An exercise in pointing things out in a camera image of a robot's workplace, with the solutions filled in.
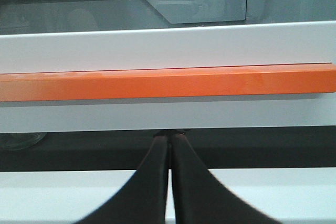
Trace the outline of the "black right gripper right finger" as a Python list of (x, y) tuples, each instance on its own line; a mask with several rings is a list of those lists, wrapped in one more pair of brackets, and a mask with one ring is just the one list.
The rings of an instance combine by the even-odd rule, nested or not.
[(171, 143), (177, 223), (277, 223), (222, 185), (184, 134), (173, 135)]

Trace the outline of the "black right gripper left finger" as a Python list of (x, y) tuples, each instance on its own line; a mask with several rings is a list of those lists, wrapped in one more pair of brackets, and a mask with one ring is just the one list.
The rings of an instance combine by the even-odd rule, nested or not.
[(122, 188), (77, 223), (165, 223), (168, 164), (169, 141), (157, 136)]

